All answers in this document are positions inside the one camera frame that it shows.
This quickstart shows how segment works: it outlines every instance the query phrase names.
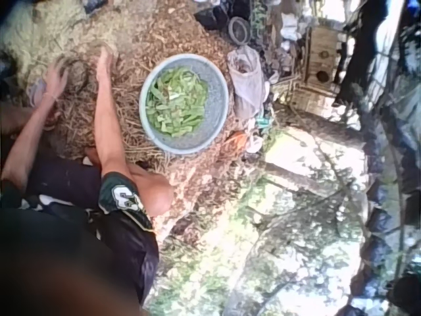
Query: chopped green vegetable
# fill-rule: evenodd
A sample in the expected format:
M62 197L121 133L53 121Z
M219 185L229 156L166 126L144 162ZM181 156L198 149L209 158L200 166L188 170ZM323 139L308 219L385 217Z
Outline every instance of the chopped green vegetable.
M149 88L147 118L164 134L186 135L203 122L207 96L206 82L188 68L167 70Z

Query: clothing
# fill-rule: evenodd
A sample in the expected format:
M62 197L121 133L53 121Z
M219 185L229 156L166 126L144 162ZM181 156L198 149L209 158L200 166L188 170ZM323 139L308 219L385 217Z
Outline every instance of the clothing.
M43 195L23 197L8 180L1 183L0 204L2 251L44 249L83 258L111 282L134 285L143 304L156 274L159 251L151 221L129 178L117 172L106 174L99 207L93 210Z
M1 166L13 146L10 137L1 137ZM56 155L38 153L29 174L27 196L52 196L83 207L98 207L101 189L101 169Z

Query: hay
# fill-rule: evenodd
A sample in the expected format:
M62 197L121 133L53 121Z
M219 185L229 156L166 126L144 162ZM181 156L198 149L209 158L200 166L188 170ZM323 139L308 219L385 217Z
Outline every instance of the hay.
M1 45L18 60L21 86L30 86L55 57L64 54L70 59L71 79L58 102L62 119L49 139L59 155L71 159L81 158L84 148L94 145L95 58L101 43L114 50L118 58L112 91L127 158L147 161L176 186L171 212L157 219L161 239L177 219L192 209L211 178L209 172L219 157L221 144L234 128L232 92L223 131L201 153L186 157L165 154L145 137L141 127L138 99L142 84L151 69L169 56L202 55L222 71L231 87L226 54L233 47L218 34L204 31L192 16L190 4L190 0L159 1L157 5L155 1L126 0L118 7L108 5L88 18L79 0L48 1L35 7L36 14L32 7L19 8L23 12L20 21L12 19L1 40Z

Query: bowl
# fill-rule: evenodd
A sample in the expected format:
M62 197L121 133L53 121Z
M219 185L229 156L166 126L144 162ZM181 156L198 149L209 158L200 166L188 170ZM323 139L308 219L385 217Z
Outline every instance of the bowl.
M151 84L166 70L188 67L208 85L203 122L191 133L171 137L156 130L146 116L146 99ZM162 150L179 155L205 149L221 131L228 114L228 87L221 71L208 59L195 54L179 54L156 66L143 84L139 98L139 114L143 129L152 142Z

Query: printed number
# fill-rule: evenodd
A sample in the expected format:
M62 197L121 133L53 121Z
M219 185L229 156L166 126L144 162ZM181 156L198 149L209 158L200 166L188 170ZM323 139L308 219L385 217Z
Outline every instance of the printed number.
M112 196L119 209L140 211L140 199L127 186L116 186L112 189Z

